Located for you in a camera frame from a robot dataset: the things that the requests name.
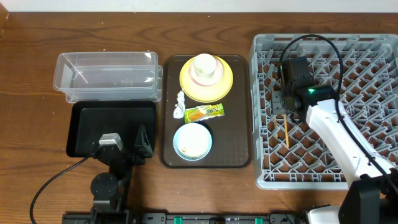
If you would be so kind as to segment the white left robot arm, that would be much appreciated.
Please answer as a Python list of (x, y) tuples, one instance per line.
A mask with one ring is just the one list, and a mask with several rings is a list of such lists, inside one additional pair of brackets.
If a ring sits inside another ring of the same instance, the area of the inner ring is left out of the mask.
[(144, 165), (153, 148), (144, 125), (140, 125), (132, 147), (126, 148), (118, 133), (103, 134), (93, 158), (109, 167), (91, 182), (93, 207), (90, 223), (139, 223), (139, 215), (127, 208), (134, 166)]

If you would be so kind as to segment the green yellow snack wrapper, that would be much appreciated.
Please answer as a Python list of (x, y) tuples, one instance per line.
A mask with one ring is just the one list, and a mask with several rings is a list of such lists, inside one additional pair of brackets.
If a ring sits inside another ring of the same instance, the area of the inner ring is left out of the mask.
[(186, 124), (195, 123), (219, 116), (224, 116), (224, 107), (221, 103), (217, 105), (201, 105), (186, 109), (184, 121)]

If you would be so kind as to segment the white tissue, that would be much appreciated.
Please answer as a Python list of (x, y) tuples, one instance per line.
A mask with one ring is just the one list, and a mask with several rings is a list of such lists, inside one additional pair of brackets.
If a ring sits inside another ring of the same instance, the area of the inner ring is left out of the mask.
[(182, 119), (185, 116), (185, 110), (185, 93), (181, 90), (177, 94), (177, 103), (175, 104), (173, 117), (175, 119)]

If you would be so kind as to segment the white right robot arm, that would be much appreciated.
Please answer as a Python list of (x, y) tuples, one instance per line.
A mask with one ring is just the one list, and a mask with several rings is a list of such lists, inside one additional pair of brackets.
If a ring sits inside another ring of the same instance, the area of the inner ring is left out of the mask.
[(274, 114), (293, 112), (332, 153), (348, 184), (340, 206), (307, 212), (307, 223), (397, 223), (397, 169), (364, 138), (330, 85), (272, 92)]

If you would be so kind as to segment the light blue bowl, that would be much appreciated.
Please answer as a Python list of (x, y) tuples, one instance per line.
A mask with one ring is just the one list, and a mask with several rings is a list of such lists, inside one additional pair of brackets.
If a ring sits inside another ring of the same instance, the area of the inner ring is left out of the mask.
[(186, 161), (199, 161), (207, 156), (213, 144), (209, 130), (198, 123), (179, 127), (174, 134), (173, 147), (177, 155)]

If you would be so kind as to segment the cream paper cup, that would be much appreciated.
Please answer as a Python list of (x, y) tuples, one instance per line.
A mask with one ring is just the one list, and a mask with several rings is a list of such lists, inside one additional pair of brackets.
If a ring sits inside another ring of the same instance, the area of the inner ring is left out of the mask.
[(216, 67), (216, 59), (210, 54), (199, 54), (193, 60), (193, 69), (199, 78), (211, 78)]

